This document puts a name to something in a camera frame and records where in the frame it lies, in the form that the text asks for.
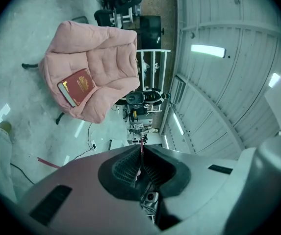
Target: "ceiling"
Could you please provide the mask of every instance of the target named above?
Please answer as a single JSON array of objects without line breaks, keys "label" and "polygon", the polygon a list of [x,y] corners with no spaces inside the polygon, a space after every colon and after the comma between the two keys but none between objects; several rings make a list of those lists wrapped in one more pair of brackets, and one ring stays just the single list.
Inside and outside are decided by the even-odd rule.
[{"label": "ceiling", "polygon": [[[226,55],[192,52],[192,44]],[[281,12],[271,0],[178,0],[174,70],[186,86],[162,123],[170,149],[238,159],[280,130],[264,97],[281,73]]]}]

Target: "pink armchair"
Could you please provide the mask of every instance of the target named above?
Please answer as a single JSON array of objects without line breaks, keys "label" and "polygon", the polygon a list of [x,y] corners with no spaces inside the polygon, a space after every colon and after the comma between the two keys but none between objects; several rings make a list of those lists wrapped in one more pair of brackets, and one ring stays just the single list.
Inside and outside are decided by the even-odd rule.
[{"label": "pink armchair", "polygon": [[[39,67],[53,98],[64,113],[84,121],[101,123],[117,100],[140,85],[136,41],[135,31],[65,21],[59,25],[39,65],[22,66],[25,69]],[[85,68],[96,87],[79,106],[71,107],[57,84]]]}]

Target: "concrete floor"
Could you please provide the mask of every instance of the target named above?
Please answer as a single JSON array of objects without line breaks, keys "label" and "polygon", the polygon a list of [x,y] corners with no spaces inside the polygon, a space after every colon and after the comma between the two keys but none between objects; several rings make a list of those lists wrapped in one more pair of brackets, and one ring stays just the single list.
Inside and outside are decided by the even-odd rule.
[{"label": "concrete floor", "polygon": [[[24,70],[21,63],[37,63],[43,57],[58,25],[64,20],[86,16],[97,24],[94,12],[101,6],[96,0],[13,0],[0,17],[0,121],[12,124],[12,163],[38,182],[56,169],[37,160],[40,157],[55,165],[88,150],[90,123],[60,114],[37,69]],[[110,139],[126,139],[126,124],[119,112],[110,110],[102,124],[92,124],[91,141],[97,149],[85,156],[108,149]],[[31,183],[12,167],[17,198]]]}]

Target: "power outlet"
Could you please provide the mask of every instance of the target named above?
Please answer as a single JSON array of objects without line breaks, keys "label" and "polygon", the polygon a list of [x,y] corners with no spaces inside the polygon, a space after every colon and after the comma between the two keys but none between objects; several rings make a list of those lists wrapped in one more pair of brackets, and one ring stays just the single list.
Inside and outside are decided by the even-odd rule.
[{"label": "power outlet", "polygon": [[92,146],[93,146],[93,145],[96,146],[96,148],[94,148],[94,150],[96,151],[96,150],[97,150],[97,144],[96,144],[96,142],[95,142],[94,140],[92,140],[92,141],[91,141],[91,144],[92,144]]}]

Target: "red book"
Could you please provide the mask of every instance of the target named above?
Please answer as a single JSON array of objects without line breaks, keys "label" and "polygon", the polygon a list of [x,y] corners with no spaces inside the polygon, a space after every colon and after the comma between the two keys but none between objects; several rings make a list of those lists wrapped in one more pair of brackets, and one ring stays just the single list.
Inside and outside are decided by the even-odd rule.
[{"label": "red book", "polygon": [[82,69],[57,84],[61,93],[73,107],[78,106],[95,87],[87,69]]}]

